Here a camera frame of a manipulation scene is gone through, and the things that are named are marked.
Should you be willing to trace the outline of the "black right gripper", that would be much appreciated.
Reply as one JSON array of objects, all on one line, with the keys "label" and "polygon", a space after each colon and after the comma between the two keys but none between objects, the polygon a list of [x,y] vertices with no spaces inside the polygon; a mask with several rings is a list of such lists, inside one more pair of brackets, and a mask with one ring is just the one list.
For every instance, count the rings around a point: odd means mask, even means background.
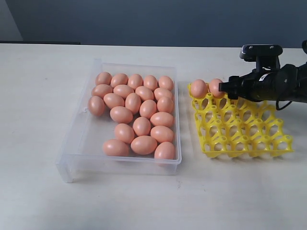
[{"label": "black right gripper", "polygon": [[277,71],[252,72],[245,76],[230,76],[221,82],[219,92],[229,99],[239,97],[250,101],[303,101],[303,66],[286,64]]}]

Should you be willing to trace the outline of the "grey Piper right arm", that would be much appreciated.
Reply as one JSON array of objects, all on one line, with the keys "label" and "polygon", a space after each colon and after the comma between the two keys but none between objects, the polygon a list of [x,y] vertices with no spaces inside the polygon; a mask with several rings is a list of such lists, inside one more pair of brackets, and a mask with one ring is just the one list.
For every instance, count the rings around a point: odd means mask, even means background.
[{"label": "grey Piper right arm", "polygon": [[240,58],[255,62],[256,68],[244,76],[231,76],[228,82],[219,84],[219,91],[229,99],[239,97],[252,102],[289,101],[307,102],[307,65],[280,66],[280,45],[244,45]]}]

